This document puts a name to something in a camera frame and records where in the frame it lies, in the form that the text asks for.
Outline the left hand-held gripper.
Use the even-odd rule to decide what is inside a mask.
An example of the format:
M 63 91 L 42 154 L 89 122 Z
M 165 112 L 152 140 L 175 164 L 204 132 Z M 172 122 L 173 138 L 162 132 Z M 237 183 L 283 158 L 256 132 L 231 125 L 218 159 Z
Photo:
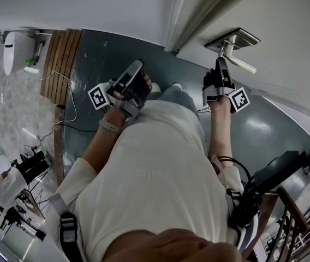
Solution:
M 105 106 L 114 106 L 134 118 L 143 108 L 151 86 L 144 79 L 142 60 L 135 60 L 118 79 L 100 83 L 88 91 L 90 100 L 96 110 Z

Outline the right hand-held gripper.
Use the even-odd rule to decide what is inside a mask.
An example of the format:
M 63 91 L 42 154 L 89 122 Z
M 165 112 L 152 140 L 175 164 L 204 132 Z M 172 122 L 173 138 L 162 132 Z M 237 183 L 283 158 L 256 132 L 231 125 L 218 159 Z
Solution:
M 216 102 L 221 97 L 227 97 L 231 103 L 231 113 L 239 112 L 250 104 L 243 87 L 236 88 L 231 81 L 228 65 L 224 57 L 216 59 L 214 73 L 205 75 L 202 88 L 203 106 Z

